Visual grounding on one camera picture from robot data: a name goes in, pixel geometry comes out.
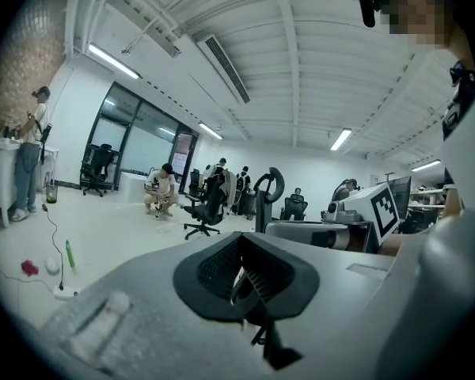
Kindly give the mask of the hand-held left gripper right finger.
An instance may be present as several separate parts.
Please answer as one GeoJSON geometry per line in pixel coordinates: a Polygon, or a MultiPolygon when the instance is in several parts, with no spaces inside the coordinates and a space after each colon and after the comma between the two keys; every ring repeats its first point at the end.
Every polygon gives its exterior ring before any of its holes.
{"type": "Polygon", "coordinates": [[[258,307],[268,319],[296,317],[318,291],[320,277],[314,266],[276,246],[274,240],[263,234],[241,236],[244,275],[233,301],[244,315],[258,307]]]}

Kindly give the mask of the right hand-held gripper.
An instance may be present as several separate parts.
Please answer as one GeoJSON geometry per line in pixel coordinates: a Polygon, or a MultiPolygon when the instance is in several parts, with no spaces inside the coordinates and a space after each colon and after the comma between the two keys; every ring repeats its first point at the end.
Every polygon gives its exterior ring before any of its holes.
{"type": "Polygon", "coordinates": [[[329,203],[320,222],[273,221],[265,233],[306,245],[350,252],[378,252],[400,219],[387,183],[354,191],[329,203]]]}

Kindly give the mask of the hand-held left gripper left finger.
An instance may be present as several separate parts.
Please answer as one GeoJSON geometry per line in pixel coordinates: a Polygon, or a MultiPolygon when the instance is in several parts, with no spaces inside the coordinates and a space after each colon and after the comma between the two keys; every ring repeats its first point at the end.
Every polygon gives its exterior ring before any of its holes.
{"type": "Polygon", "coordinates": [[[234,281],[241,270],[241,233],[217,241],[185,257],[175,268],[173,286],[181,301],[209,321],[240,322],[243,313],[231,302],[234,281]]]}

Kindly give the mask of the black computer monitor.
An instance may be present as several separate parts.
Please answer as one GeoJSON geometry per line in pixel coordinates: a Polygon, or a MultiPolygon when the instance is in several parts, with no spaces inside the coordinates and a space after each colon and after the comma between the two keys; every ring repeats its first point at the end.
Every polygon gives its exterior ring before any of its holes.
{"type": "Polygon", "coordinates": [[[388,184],[397,207],[398,218],[406,220],[411,191],[411,177],[389,180],[388,184]]]}

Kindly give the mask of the ceiling tube light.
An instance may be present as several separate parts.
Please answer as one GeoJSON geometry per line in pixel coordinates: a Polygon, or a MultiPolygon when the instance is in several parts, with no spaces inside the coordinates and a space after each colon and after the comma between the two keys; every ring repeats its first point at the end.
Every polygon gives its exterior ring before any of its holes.
{"type": "Polygon", "coordinates": [[[441,161],[439,159],[435,159],[433,161],[430,161],[428,163],[425,163],[425,164],[422,164],[422,165],[418,165],[414,168],[412,168],[412,172],[413,173],[418,173],[420,171],[423,171],[425,169],[429,169],[431,167],[434,167],[434,166],[437,166],[441,163],[441,161]]]}
{"type": "Polygon", "coordinates": [[[344,128],[336,141],[332,144],[330,147],[331,151],[338,151],[344,143],[347,141],[347,139],[352,135],[352,129],[350,128],[344,128]]]}
{"type": "Polygon", "coordinates": [[[100,47],[98,47],[95,44],[90,44],[88,46],[89,52],[96,57],[104,60],[106,63],[111,65],[112,67],[115,67],[117,70],[120,72],[126,74],[128,77],[133,78],[134,80],[138,80],[141,78],[140,74],[132,70],[129,66],[125,65],[118,59],[116,59],[114,56],[111,56],[109,53],[106,51],[102,50],[100,47]]]}
{"type": "Polygon", "coordinates": [[[217,139],[217,140],[222,140],[222,136],[213,131],[210,127],[208,127],[205,123],[199,123],[199,127],[204,130],[206,133],[208,133],[210,136],[212,136],[213,138],[217,139]]]}

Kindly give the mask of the beige jacket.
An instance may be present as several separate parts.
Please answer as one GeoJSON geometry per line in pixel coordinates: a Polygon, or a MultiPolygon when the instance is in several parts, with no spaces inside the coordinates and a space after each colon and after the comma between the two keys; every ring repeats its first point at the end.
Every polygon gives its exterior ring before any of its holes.
{"type": "Polygon", "coordinates": [[[226,197],[226,204],[228,207],[234,205],[236,191],[237,191],[237,177],[228,169],[224,169],[221,173],[223,183],[220,185],[220,190],[226,197]]]}

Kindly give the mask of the person's torso with harness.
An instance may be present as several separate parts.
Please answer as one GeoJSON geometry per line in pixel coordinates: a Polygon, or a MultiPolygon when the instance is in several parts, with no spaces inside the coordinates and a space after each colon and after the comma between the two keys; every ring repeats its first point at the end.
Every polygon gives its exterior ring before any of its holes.
{"type": "Polygon", "coordinates": [[[458,24],[446,27],[443,47],[458,60],[450,69],[455,93],[442,121],[446,218],[475,210],[475,58],[458,24]]]}

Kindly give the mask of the green bottle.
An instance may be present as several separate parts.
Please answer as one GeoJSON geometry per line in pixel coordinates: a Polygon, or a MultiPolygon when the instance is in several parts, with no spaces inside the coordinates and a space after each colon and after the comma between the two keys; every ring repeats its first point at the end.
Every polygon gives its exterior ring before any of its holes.
{"type": "Polygon", "coordinates": [[[74,259],[74,254],[72,252],[72,248],[71,248],[71,245],[70,245],[70,241],[68,239],[66,239],[66,241],[65,241],[65,250],[66,250],[66,257],[67,257],[68,263],[70,265],[70,270],[72,271],[72,273],[74,275],[76,275],[77,274],[77,267],[76,267],[76,263],[75,263],[75,259],[74,259]]]}

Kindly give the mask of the white power strip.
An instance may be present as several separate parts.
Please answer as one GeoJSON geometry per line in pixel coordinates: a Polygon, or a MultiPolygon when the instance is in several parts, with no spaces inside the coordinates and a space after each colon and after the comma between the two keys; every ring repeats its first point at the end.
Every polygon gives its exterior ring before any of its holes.
{"type": "Polygon", "coordinates": [[[66,301],[76,297],[80,291],[78,287],[56,285],[53,288],[53,296],[55,299],[66,301]]]}

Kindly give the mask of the ceiling air vent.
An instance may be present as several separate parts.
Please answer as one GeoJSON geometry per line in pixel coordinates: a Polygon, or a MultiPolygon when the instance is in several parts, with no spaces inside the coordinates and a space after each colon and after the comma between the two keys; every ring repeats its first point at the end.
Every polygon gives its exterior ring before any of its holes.
{"type": "Polygon", "coordinates": [[[248,104],[250,102],[248,90],[217,38],[214,35],[209,35],[196,44],[211,62],[211,65],[216,69],[236,100],[241,104],[248,104]]]}

